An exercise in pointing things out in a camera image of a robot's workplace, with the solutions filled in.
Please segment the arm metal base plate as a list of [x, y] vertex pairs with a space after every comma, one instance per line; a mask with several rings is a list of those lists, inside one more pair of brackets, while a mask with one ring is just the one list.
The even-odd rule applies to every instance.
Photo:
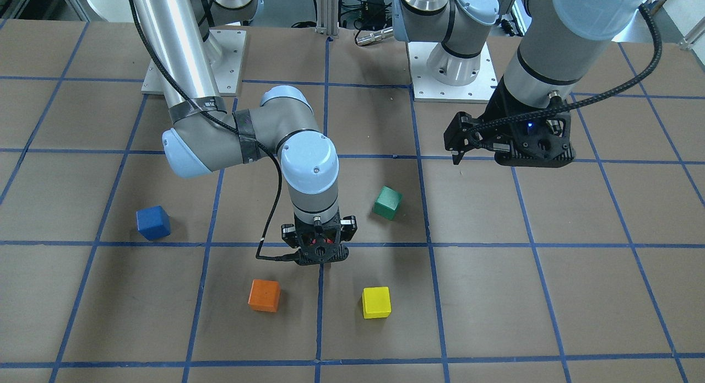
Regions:
[[[241, 72], [247, 32], [237, 29], [210, 30], [209, 38], [202, 44], [205, 61], [211, 67], [215, 84], [221, 96], [235, 97], [240, 93]], [[196, 54], [192, 52], [196, 44], [191, 42], [186, 47], [169, 47], [167, 56], [162, 54], [164, 47], [156, 47], [155, 52], [163, 65], [172, 75], [175, 74], [177, 64], [194, 63]], [[144, 76], [141, 92], [148, 95], [162, 96], [164, 86], [168, 83], [163, 80], [161, 72], [154, 62], [149, 62], [148, 70]]]
[[487, 44], [469, 59], [438, 42], [409, 42], [407, 49], [416, 101], [486, 104], [498, 85]]

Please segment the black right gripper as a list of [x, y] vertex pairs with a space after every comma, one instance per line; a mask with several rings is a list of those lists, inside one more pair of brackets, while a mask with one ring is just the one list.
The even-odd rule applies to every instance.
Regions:
[[300, 266], [343, 261], [349, 255], [343, 241], [350, 241], [357, 230], [354, 215], [335, 216], [323, 223], [315, 218], [314, 223], [305, 223], [295, 217], [295, 223], [280, 227], [282, 239], [297, 251], [281, 257], [282, 261], [293, 261]]

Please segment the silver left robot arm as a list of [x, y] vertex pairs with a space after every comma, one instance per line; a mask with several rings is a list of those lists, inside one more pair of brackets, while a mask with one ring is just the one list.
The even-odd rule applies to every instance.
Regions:
[[[645, 0], [522, 0], [531, 22], [491, 95], [484, 113], [458, 112], [443, 134], [444, 147], [460, 164], [474, 149], [494, 152], [497, 164], [560, 168], [575, 160], [571, 110], [617, 96], [657, 67], [663, 42]], [[632, 79], [569, 103], [575, 85], [612, 39], [641, 14], [654, 54]], [[434, 42], [433, 76], [460, 86], [473, 81], [481, 49], [500, 16], [498, 0], [393, 0], [394, 37]]]

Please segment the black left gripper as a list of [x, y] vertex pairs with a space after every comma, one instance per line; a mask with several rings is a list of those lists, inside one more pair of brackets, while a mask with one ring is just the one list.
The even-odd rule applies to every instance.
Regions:
[[455, 114], [444, 132], [444, 147], [451, 153], [454, 165], [460, 164], [466, 152], [480, 148], [493, 151], [500, 165], [557, 169], [574, 162], [569, 112], [476, 129], [504, 117], [536, 110], [511, 96], [500, 82], [482, 115], [472, 117], [464, 111]]

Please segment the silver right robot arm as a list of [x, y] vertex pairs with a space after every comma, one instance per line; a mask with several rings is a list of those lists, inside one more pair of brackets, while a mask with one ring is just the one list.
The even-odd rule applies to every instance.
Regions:
[[338, 162], [314, 110], [292, 86], [272, 87], [255, 109], [227, 112], [214, 74], [224, 49], [211, 28], [250, 20], [259, 0], [128, 0], [133, 23], [160, 74], [171, 117], [161, 141], [171, 169], [184, 178], [271, 159], [279, 200], [289, 187], [294, 222], [280, 234], [294, 252], [272, 261], [300, 266], [345, 260], [354, 215], [338, 207]]

